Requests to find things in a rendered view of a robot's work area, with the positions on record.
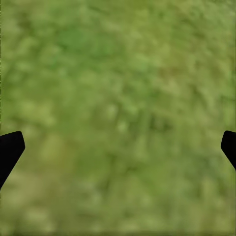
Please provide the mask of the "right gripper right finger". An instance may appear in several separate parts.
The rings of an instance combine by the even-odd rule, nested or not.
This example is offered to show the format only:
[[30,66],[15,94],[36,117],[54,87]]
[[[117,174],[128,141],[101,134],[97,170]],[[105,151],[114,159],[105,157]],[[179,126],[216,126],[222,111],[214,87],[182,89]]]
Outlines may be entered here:
[[231,131],[225,131],[222,142],[221,149],[232,163],[236,169],[236,133]]

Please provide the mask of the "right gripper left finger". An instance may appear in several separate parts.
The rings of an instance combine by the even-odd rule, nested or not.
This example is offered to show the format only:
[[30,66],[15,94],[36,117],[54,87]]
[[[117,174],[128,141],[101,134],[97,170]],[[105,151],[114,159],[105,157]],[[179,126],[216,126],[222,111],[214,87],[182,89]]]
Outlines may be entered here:
[[0,189],[25,150],[21,131],[0,136]]

